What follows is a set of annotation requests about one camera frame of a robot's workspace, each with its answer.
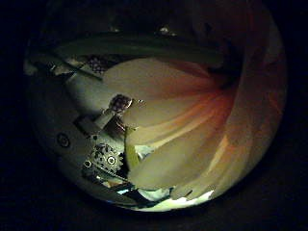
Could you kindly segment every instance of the metal part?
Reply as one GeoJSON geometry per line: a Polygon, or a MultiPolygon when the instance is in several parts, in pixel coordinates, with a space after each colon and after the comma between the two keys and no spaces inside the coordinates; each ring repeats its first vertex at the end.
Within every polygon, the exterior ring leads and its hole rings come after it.
{"type": "Polygon", "coordinates": [[[94,147],[91,152],[92,161],[102,168],[116,173],[123,165],[123,158],[116,153],[108,144],[101,143],[94,147]]]}
{"type": "Polygon", "coordinates": [[[110,102],[109,108],[117,114],[122,114],[131,106],[132,102],[131,98],[118,94],[110,102]]]}
{"type": "Polygon", "coordinates": [[[103,74],[105,70],[115,65],[116,62],[107,60],[103,56],[90,56],[88,65],[90,69],[97,74],[103,74]]]}
{"type": "Polygon", "coordinates": [[[57,143],[61,147],[68,148],[70,146],[70,140],[67,134],[59,133],[57,136],[57,143]]]}

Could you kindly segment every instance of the pale pink petal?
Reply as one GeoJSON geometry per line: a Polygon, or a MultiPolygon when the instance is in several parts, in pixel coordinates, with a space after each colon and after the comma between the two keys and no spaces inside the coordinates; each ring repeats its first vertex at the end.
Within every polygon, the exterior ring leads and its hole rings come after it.
{"type": "Polygon", "coordinates": [[[130,127],[147,127],[174,119],[204,98],[204,94],[134,102],[122,117],[130,127]]]}
{"type": "Polygon", "coordinates": [[[208,165],[216,149],[213,144],[218,144],[221,139],[218,130],[227,119],[231,107],[228,107],[230,101],[220,104],[221,107],[211,108],[214,111],[211,117],[185,135],[171,139],[145,158],[130,172],[129,180],[143,189],[156,190],[194,178],[208,165]]]}
{"type": "Polygon", "coordinates": [[[213,116],[229,112],[232,107],[233,91],[218,91],[205,95],[205,99],[196,104],[190,111],[166,123],[141,127],[128,137],[128,142],[134,145],[148,144],[155,147],[182,136],[209,120],[213,116]]]}
{"type": "Polygon", "coordinates": [[[195,77],[154,58],[115,65],[103,79],[107,87],[141,100],[196,95],[217,87],[211,79],[195,77]]]}

